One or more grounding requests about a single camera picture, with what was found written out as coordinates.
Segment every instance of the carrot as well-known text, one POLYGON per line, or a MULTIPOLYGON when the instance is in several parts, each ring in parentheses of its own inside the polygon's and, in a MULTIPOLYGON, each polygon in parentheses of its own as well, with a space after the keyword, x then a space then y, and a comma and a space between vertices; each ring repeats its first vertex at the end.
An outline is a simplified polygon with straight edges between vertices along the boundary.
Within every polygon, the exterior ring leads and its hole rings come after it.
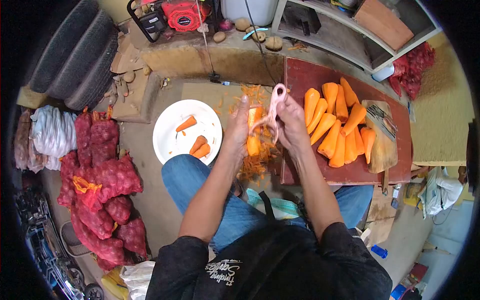
POLYGON ((177 132, 181 132, 184 129, 187 129, 197 123, 194 116, 190 116, 185 122, 183 122, 179 127, 177 127, 177 132))
POLYGON ((329 113, 324 113, 320 122, 318 122, 317 129, 313 132, 312 136, 310 137, 310 145, 316 143, 322 135, 327 132, 330 127, 332 127, 335 123, 335 116, 329 113))
POLYGON ((329 114, 333 113, 335 107, 336 95, 338 93, 338 85, 333 82, 328 82, 322 85, 322 93, 324 94, 325 99, 327 100, 327 112, 329 114))
POLYGON ((348 110, 347 110, 347 104, 345 103, 345 95, 343 92, 343 87, 339 84, 338 85, 338 93, 336 95, 336 118, 344 124, 348 120, 348 110))
POLYGON ((207 139, 203 136, 203 135, 199 135, 196 139, 196 141, 193 143, 193 146, 192 148, 190 149, 190 152, 189 154, 192 155, 193 153, 195 153, 195 151, 197 151, 198 149, 200 149, 200 147, 203 145, 203 144, 206 144, 208 141, 207 139))
POLYGON ((305 110, 305 125, 308 126, 313 118, 313 113, 315 112, 315 107, 317 106, 318 99, 320 99, 320 93, 314 89, 309 88, 305 93, 305 105, 303 109, 305 110))
POLYGON ((315 112, 313 113, 312 121, 307 126, 308 134, 312 133, 315 127, 317 127, 318 122, 320 122, 320 119, 322 118, 326 110, 327 100, 323 98, 318 99, 317 106, 315 107, 315 112))
POLYGON ((210 153, 210 145, 209 144, 203 144, 200 149, 198 149, 197 151, 195 151, 195 153, 193 154, 194 157, 196 158, 201 158, 207 154, 210 153))
POLYGON ((335 152, 328 161, 328 165, 332 168, 339 168, 345 164, 345 136, 340 132, 336 139, 335 152))
POLYGON ((350 132, 345 137, 345 164, 355 161, 357 159, 357 145, 355 144, 355 131, 350 132))
MULTIPOLYGON (((260 120, 263 113, 263 107, 252 108, 248 112, 248 128, 251 128, 255 122, 260 120)), ((258 134, 260 133, 260 128, 255 129, 253 136, 249 135, 247 137, 247 151, 249 156, 256 156, 260 153, 260 139, 258 134)))
POLYGON ((338 134, 340 133, 341 127, 342 122, 340 122, 340 120, 335 120, 335 124, 333 124, 332 128, 330 128, 330 131, 328 132, 327 136, 324 138, 320 146, 318 146, 318 153, 327 158, 333 157, 336 148, 336 140, 338 138, 338 134))
POLYGON ((360 130, 361 139, 363 140, 363 146, 365 147, 365 159, 367 164, 370 163, 370 155, 372 153, 373 142, 375 142, 376 133, 375 130, 363 127, 360 130))
POLYGON ((357 155, 362 155, 365 153, 365 147, 363 146, 363 140, 361 139, 358 126, 356 126, 353 131, 355 132, 355 145, 357 146, 357 155))
POLYGON ((345 102, 348 107, 352 107, 355 103, 360 103, 357 94, 355 94, 345 78, 340 78, 340 84, 343 87, 345 102))
POLYGON ((360 123, 360 121, 367 115, 367 109, 362 106, 360 103, 355 103, 350 112, 350 117, 348 118, 347 123, 343 126, 342 134, 347 136, 352 132, 355 127, 360 123))

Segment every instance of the electrical cable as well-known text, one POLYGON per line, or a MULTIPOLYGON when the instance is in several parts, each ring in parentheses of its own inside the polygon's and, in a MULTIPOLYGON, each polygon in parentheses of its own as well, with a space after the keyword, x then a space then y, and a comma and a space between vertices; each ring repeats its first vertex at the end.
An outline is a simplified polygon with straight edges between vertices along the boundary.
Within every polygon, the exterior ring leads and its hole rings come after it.
POLYGON ((250 8, 248 7, 248 2, 245 0, 245 5, 247 6, 247 11, 248 11, 248 16, 250 17, 250 22, 252 23, 253 26, 253 31, 255 32, 255 36, 257 37, 257 46, 260 49, 260 53, 262 55, 262 60, 264 61, 265 68, 267 69, 268 75, 270 75, 270 78, 272 78, 272 81, 274 85, 277 85, 278 82, 273 78, 272 73, 270 72, 270 69, 267 66, 267 61, 265 59, 265 54, 262 50, 262 45, 260 44, 260 40, 258 39, 258 34, 257 34, 257 29, 255 28, 255 24, 253 23, 252 15, 250 14, 250 8))

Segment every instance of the tire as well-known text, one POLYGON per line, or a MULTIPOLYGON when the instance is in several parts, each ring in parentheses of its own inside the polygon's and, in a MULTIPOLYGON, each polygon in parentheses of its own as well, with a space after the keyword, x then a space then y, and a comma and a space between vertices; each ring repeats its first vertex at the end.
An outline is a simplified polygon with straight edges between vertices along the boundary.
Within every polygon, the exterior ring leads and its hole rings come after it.
POLYGON ((94 108, 102 99, 103 94, 108 90, 112 82, 110 65, 117 53, 117 36, 117 30, 112 30, 109 43, 88 72, 85 80, 73 95, 65 100, 65 105, 68 108, 74 110, 82 110, 85 106, 94 108))
POLYGON ((79 0, 73 1, 58 1, 55 7, 50 7, 50 15, 44 15, 41 27, 36 28, 35 39, 32 40, 32 46, 27 56, 25 56, 25 75, 23 77, 22 85, 27 85, 32 78, 32 74, 37 66, 43 50, 47 47, 53 35, 63 23, 63 20, 75 8, 79 0))
POLYGON ((32 91, 47 91, 97 12, 97 1, 81 0, 67 15, 38 60, 29 82, 32 91))
POLYGON ((84 295, 84 299, 103 300, 104 292, 98 284, 91 283, 85 288, 84 295))
POLYGON ((104 10, 100 10, 48 88, 49 96, 67 99, 73 94, 102 54, 112 28, 112 19, 104 10))

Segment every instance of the red onion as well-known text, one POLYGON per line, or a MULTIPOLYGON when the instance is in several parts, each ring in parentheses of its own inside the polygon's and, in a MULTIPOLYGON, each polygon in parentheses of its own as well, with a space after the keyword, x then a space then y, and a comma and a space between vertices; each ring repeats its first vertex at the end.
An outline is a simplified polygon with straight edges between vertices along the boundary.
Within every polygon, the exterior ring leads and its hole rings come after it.
POLYGON ((233 28, 233 22, 228 19, 225 19, 220 21, 218 26, 220 27, 221 31, 230 31, 233 28))

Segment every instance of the white plastic container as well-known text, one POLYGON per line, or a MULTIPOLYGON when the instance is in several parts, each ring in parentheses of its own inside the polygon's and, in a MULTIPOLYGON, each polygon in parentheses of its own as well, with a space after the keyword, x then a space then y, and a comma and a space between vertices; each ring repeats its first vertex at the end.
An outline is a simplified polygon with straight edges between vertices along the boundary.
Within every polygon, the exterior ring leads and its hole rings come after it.
MULTIPOLYGON (((250 14, 256 26, 266 26, 273 21, 278 0, 247 0, 250 14)), ((245 0, 222 0, 222 14, 226 19, 235 22, 239 18, 247 18, 245 0)))
POLYGON ((387 65, 386 67, 381 68, 377 72, 372 74, 372 78, 378 82, 386 79, 387 77, 391 76, 395 71, 395 67, 392 63, 387 65))

